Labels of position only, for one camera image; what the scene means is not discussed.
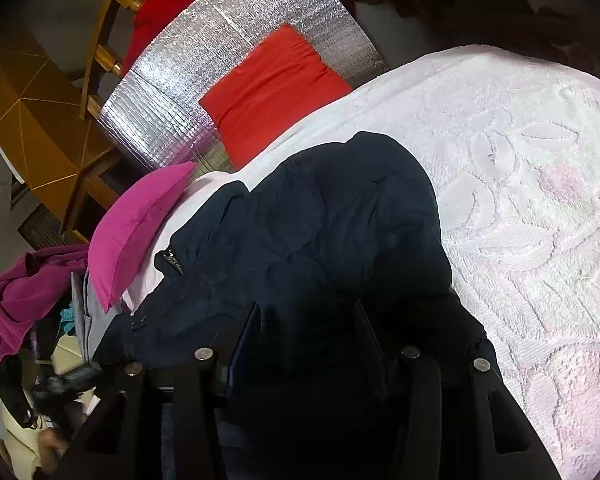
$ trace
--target hand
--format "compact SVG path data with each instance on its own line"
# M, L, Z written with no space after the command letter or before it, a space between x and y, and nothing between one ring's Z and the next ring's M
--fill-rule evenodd
M51 475L58 467L62 453L68 449L69 443L61 438L56 430L48 428L38 435L38 445L42 471Z

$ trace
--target foil sheet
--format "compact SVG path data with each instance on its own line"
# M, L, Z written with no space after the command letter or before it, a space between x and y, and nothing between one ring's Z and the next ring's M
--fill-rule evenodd
M101 127L149 170L184 160L230 170L198 101L285 22L353 88L385 70L338 0L196 0L136 60L103 106Z

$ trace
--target white bedspread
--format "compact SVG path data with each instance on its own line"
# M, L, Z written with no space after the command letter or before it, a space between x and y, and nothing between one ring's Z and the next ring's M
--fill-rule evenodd
M486 327L507 387L565 480L600 469L600 81L481 46L431 54L314 112L243 170L193 183L127 299L162 275L153 256L222 184L253 189L305 148L357 131L397 139L438 196L464 306Z

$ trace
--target pink pillow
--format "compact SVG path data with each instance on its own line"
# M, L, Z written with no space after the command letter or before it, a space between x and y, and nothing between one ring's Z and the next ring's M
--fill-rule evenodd
M104 312L122 297L162 221L189 185L193 162L152 171L123 194L96 227L88 266Z

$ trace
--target floor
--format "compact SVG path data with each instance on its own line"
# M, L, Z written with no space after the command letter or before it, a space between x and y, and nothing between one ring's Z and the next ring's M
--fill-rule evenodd
M101 1L27 0L23 5L24 22L63 72L83 69ZM361 4L357 12L360 25L391 68L439 49L418 18L402 19L389 4ZM132 20L131 12L118 13L109 45L119 54L128 48ZM106 98L116 83L113 76L103 80L102 96Z

